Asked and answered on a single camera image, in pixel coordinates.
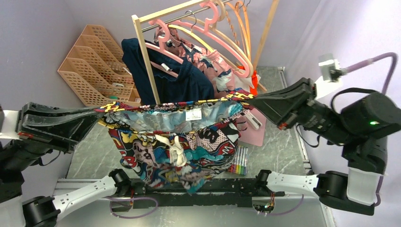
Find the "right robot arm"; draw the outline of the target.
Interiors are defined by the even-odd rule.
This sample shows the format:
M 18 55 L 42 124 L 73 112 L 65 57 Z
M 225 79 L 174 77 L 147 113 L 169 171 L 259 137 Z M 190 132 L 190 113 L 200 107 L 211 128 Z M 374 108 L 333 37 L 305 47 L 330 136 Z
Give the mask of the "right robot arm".
M 256 96 L 248 104 L 260 111 L 278 129 L 302 126 L 342 147 L 349 171 L 327 171 L 318 175 L 284 175 L 261 170 L 255 190 L 261 196 L 291 192 L 317 198 L 322 204 L 364 215 L 373 215 L 380 203 L 378 188 L 385 173 L 387 137 L 401 129 L 401 110 L 383 93 L 352 87 L 343 93 L 364 96 L 336 112 L 334 104 L 316 100 L 317 85 L 302 78 L 297 83 Z

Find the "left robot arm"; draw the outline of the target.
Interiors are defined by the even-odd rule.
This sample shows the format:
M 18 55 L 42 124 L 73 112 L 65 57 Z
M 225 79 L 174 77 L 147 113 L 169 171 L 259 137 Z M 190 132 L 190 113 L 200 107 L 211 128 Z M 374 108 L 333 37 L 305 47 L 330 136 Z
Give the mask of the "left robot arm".
M 67 172 L 67 159 L 45 163 L 43 157 L 72 153 L 102 115 L 94 107 L 58 108 L 32 102 L 17 111 L 1 110 L 1 226 L 54 227 L 98 199 L 129 194 L 129 177 L 115 169 L 93 183 L 53 196 L 57 180 Z

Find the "comic print shorts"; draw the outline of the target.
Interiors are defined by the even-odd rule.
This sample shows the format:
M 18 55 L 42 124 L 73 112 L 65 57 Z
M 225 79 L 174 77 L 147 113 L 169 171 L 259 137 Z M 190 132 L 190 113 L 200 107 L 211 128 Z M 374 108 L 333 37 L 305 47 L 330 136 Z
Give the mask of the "comic print shorts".
M 211 100 L 129 106 L 112 102 L 98 108 L 99 123 L 121 154 L 123 167 L 150 187 L 181 183 L 189 193 L 227 171 L 236 156 L 254 95 L 236 89 Z

